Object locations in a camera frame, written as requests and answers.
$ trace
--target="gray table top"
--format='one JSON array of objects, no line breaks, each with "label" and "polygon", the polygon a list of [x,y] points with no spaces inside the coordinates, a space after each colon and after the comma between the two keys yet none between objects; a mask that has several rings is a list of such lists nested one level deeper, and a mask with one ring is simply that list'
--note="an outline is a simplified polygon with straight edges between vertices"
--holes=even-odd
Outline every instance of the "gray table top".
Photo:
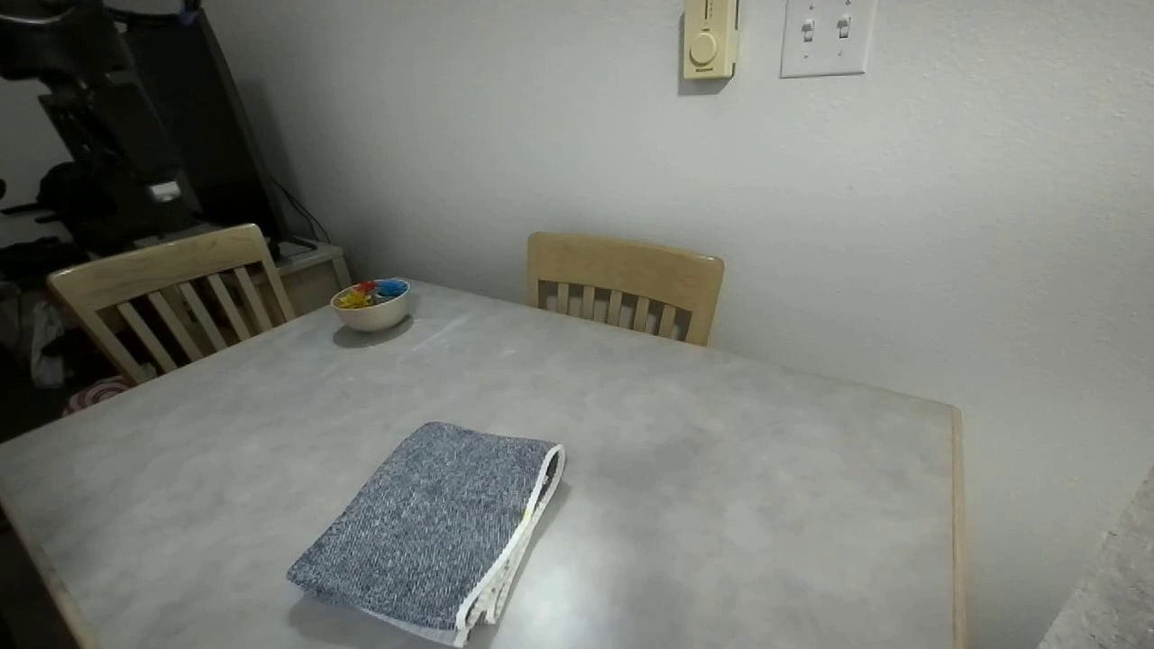
[{"label": "gray table top", "polygon": [[400,332],[311,313],[0,446],[0,500],[82,642],[424,646],[286,570],[429,420],[569,450],[470,646],[964,642],[952,408],[415,292]]},{"label": "gray table top", "polygon": [[1087,570],[1039,649],[1154,646],[1154,468],[1102,534]]}]

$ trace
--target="light switch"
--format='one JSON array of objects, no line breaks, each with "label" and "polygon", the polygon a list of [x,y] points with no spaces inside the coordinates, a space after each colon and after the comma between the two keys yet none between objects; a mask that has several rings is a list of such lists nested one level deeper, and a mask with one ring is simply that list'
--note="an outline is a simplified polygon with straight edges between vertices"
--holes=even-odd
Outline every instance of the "light switch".
[{"label": "light switch", "polygon": [[685,0],[680,78],[728,78],[736,74],[736,0]]},{"label": "light switch", "polygon": [[788,0],[783,77],[865,77],[877,0]]}]

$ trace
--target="folded towel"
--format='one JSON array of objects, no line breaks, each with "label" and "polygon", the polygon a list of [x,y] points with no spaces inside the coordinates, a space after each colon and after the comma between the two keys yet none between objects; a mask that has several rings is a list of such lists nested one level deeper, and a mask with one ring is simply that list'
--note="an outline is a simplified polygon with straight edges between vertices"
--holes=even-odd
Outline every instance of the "folded towel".
[{"label": "folded towel", "polygon": [[424,422],[293,562],[288,582],[417,637],[465,646],[498,624],[563,446]]}]

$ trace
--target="wooden chair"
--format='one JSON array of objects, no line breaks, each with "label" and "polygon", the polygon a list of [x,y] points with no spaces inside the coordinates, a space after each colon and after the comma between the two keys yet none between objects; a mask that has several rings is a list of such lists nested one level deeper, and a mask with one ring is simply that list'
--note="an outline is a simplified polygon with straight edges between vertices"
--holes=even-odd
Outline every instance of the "wooden chair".
[{"label": "wooden chair", "polygon": [[57,272],[48,285],[132,381],[293,318],[256,224],[104,255]]},{"label": "wooden chair", "polygon": [[711,344],[720,260],[586,233],[531,233],[531,306],[634,327],[691,345]]}]

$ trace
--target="wall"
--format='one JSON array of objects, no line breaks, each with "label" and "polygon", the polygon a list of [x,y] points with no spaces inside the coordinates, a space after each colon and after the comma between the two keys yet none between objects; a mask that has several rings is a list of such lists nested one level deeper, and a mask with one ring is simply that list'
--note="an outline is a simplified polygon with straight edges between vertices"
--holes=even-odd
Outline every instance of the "wall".
[{"label": "wall", "polygon": [[863,78],[679,87],[673,0],[215,0],[360,272],[519,300],[532,226],[728,264],[718,345],[966,415],[974,646],[1035,646],[1154,458],[1154,3],[878,0]]},{"label": "wall", "polygon": [[[60,139],[37,101],[40,93],[48,93],[40,82],[0,78],[0,176],[7,181],[0,207],[37,201],[40,176],[52,161],[68,159]],[[51,237],[57,231],[60,226],[0,218],[0,249],[12,241]]]}]

